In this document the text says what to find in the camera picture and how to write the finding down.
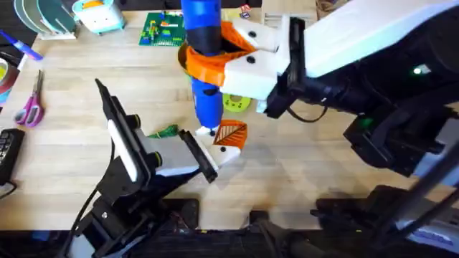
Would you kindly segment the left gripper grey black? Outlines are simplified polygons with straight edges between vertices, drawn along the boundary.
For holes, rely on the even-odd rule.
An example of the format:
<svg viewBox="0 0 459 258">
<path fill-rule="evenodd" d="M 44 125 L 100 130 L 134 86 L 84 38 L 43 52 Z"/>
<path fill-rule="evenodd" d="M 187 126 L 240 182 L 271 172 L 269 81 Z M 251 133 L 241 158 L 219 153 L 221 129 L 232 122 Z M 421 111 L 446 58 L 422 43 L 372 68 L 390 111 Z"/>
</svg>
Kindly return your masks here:
<svg viewBox="0 0 459 258">
<path fill-rule="evenodd" d="M 110 162 L 97 189 L 110 205 L 159 199 L 198 173 L 211 183 L 217 168 L 238 158 L 247 140 L 247 124 L 239 120 L 196 130 L 201 146 L 185 130 L 174 137 L 149 138 L 130 128 L 124 118 L 108 119 L 108 132 L 118 157 Z"/>
</svg>

